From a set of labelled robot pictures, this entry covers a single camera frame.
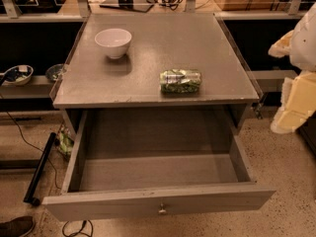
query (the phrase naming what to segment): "drawer front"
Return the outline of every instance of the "drawer front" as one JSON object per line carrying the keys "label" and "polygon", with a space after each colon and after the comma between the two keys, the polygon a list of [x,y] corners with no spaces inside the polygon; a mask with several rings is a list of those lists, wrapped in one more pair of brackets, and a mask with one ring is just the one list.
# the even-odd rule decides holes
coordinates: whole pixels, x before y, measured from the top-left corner
{"label": "drawer front", "polygon": [[[211,112],[212,118],[204,113],[198,117],[199,113],[192,110],[186,113],[187,116],[180,115],[180,120],[191,118],[192,123],[184,127],[189,130],[189,135],[182,132],[181,127],[177,130],[181,137],[179,144],[177,139],[169,141],[160,130],[158,135],[161,136],[151,134],[152,130],[143,124],[143,121],[145,124],[155,123],[148,113],[127,112],[125,116],[132,122],[127,124],[126,119],[118,121],[122,123],[121,127],[114,127],[116,115],[120,117],[122,113],[101,115],[97,122],[93,122],[98,114],[83,113],[62,195],[43,200],[43,204],[59,220],[253,210],[260,208],[275,192],[269,187],[259,186],[253,179],[236,128],[221,108]],[[154,116],[155,119],[165,120],[168,125],[173,120],[168,119],[164,111]],[[167,134],[171,133],[169,126],[163,126],[161,122],[157,121],[154,131],[162,129]],[[137,136],[133,133],[131,137],[126,137],[124,130],[120,139],[127,145],[115,144],[115,138],[107,133],[107,126],[111,132],[118,134],[128,127],[128,130],[136,130]],[[141,136],[138,133],[140,127],[145,130]],[[198,136],[190,134],[191,130]],[[224,138],[223,135],[215,136],[219,132],[224,134]],[[143,148],[132,142],[139,136],[140,142],[144,140],[141,144],[144,148],[156,151],[146,149],[134,154],[133,150]],[[166,137],[163,145],[156,142],[156,136],[157,139]],[[120,151],[114,153],[113,150],[118,147]],[[178,153],[177,148],[187,150]]]}

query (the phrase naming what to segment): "bowl with contents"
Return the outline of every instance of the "bowl with contents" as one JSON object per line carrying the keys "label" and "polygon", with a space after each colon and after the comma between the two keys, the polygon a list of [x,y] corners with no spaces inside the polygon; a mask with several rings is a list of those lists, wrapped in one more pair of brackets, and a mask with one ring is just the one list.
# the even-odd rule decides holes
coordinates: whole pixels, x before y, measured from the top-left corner
{"label": "bowl with contents", "polygon": [[124,29],[106,29],[96,34],[95,42],[104,49],[107,57],[119,59],[129,49],[131,33]]}
{"label": "bowl with contents", "polygon": [[58,77],[64,74],[67,71],[66,64],[56,64],[49,67],[46,72],[45,76],[50,81],[57,81]]}
{"label": "bowl with contents", "polygon": [[0,85],[4,82],[7,85],[25,85],[31,80],[33,72],[34,69],[29,65],[11,67],[4,74],[1,74]]}

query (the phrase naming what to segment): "floor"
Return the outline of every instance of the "floor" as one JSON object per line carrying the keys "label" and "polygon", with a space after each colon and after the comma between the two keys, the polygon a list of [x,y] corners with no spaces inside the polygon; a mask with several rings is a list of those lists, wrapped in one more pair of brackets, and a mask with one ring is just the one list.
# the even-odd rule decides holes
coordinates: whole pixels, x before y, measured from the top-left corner
{"label": "floor", "polygon": [[[315,236],[316,161],[299,134],[277,135],[269,125],[274,110],[263,111],[263,119],[250,114],[240,132],[258,183],[276,188],[276,193],[259,210],[190,215],[166,215],[153,218],[93,220],[93,236]],[[59,112],[11,113],[19,121],[22,133],[32,145],[44,148],[51,132],[62,124]],[[41,153],[27,145],[17,126],[6,113],[0,114],[0,158],[40,158]],[[50,161],[57,170],[56,184],[62,185],[67,168],[56,148]],[[23,203],[34,170],[0,171],[0,221],[21,215],[35,218],[36,227],[29,236],[62,236],[65,222],[57,221],[44,207]],[[35,197],[57,195],[55,174],[47,162]],[[80,229],[81,222],[70,222],[66,233]]]}

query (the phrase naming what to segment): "desk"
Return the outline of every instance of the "desk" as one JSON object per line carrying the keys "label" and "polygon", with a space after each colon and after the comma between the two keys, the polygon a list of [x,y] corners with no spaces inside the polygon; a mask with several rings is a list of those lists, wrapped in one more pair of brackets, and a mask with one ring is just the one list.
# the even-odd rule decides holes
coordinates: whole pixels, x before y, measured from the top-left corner
{"label": "desk", "polygon": [[[94,42],[114,27],[132,33],[120,60]],[[171,68],[198,69],[199,93],[163,95]],[[274,190],[256,184],[231,117],[258,99],[213,14],[91,15],[54,100],[74,149],[43,204],[59,220],[260,208]]]}

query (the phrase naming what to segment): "drawer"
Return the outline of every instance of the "drawer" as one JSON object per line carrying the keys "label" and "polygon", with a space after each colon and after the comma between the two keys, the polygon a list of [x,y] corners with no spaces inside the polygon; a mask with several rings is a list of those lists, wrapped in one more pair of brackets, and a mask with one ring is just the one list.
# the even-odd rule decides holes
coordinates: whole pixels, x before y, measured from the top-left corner
{"label": "drawer", "polygon": [[224,106],[84,111],[61,195],[61,221],[259,209],[275,191],[254,180]]}

